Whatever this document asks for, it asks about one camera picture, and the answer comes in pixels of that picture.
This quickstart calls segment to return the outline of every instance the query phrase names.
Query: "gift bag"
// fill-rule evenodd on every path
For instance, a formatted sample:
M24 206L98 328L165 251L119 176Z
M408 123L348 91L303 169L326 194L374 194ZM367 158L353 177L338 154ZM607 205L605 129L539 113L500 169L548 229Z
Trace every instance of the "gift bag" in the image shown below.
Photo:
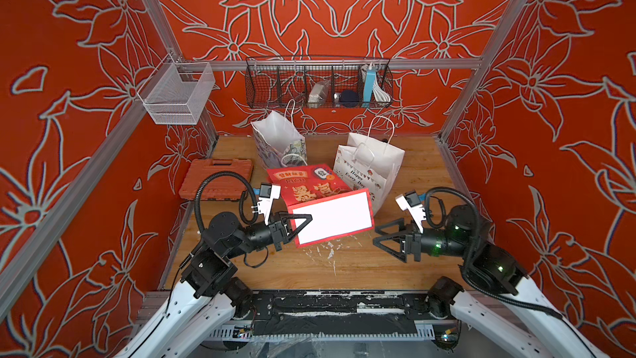
M369 137L371 126L377 118L384 118L393 125L391 138L384 143ZM398 175L404 150L391 145L395 124L378 115L371 120L367 135L349 133L346 146L338 146L333 172L353 189L369 188L373 213L377 213L389 195Z
M291 122L277 111L271 111L263 120L252 122L258 156L266 169L299 166L307 163L305 137L294 127L294 103Z

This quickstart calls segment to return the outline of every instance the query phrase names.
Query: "black round object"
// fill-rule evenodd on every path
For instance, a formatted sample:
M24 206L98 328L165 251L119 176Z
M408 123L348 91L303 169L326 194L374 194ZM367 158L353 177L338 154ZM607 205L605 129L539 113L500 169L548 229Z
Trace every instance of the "black round object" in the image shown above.
M353 90L343 90L340 93L340 103L346 108L355 108L360 104L360 97Z
M208 233L216 240L229 238L239 228L239 219L231 211L224 211L212 218Z

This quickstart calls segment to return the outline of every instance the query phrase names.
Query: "white cable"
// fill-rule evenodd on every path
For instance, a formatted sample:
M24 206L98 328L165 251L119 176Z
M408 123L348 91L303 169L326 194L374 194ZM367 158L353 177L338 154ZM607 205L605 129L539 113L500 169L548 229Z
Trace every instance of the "white cable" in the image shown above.
M366 80L366 71L367 69L369 69L369 65L364 64L360 70L362 71L362 78L364 80ZM389 96L389 94L387 92L385 92L384 90L382 90L380 88L380 86L378 85L378 80L377 79L373 79L373 97L375 98L375 101L377 102L390 102L391 97Z

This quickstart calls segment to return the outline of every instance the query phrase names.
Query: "wooden tabletop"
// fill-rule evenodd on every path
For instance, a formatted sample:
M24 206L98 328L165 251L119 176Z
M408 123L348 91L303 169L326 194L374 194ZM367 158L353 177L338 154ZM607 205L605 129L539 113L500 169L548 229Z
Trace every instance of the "wooden tabletop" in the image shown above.
M308 162L326 163L332 168L339 144L346 144L346 135L307 137ZM411 220L408 212L402 212L395 203L397 195L413 189L422 194L432 187L453 187L432 137L394 137L391 144L406 153L395 184L375 216L375 224L386 224L401 217L406 222ZM252 186L258 188L261 182L268 181L266 171L259 165L254 140L250 137L221 137L213 158L251 158L254 160ZM454 196L440 197L444 199L447 211L460 204ZM203 223L207 227L210 220L222 211L238 215L238 206L236 202L202 202ZM285 204L278 200L272 210L285 210ZM270 247L267 262L256 269L246 267L242 256L232 261L238 267L237 276L251 289L426 290L441 276L448 276L465 286L457 267L462 262L461 258L432 258L423 254L419 263L413 261L413 256L408 258L408 263L402 263L373 246L372 240L376 236L371 230L306 248L299 249L294 243L288 243L283 245L282 251L276 252L274 247ZM165 287L171 287L179 263L198 241L196 221L192 215ZM253 252L248 255L247 261L254 265L264 257L265 251Z

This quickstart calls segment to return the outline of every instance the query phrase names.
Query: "red floral wallpaper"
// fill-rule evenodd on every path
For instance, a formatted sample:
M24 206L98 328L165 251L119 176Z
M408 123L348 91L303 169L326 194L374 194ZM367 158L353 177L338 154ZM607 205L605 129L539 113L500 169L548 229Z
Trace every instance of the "red floral wallpaper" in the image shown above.
M509 0L160 0L190 60L334 54L389 58L477 58ZM440 130L469 70L394 73L394 104L386 109L301 109L307 133L347 133L389 117L397 133ZM266 115L245 105L241 72L219 72L208 109L217 130L251 133ZM374 127L386 131L386 123Z
M165 57L140 0L3 0L0 270ZM110 355L157 288L210 141L145 117L0 324L0 355Z
M0 270L165 55L140 0L3 0Z
M0 355L108 356L156 290L183 213L188 162L210 141L198 126L144 117L0 326Z
M529 0L449 140L496 243L612 357L636 355L634 21Z

